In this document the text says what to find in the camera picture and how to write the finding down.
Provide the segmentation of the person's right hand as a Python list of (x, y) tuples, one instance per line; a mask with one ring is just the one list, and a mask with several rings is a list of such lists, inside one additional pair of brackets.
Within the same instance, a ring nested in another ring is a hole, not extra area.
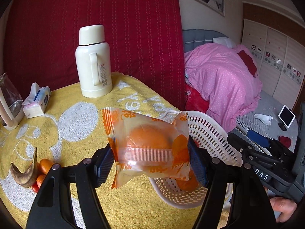
[(283, 223), (290, 219), (292, 214), (297, 208), (297, 204), (293, 200), (289, 200), (283, 197), (273, 197), (269, 199), (272, 209), (279, 212), (279, 216), (276, 218), (277, 223)]

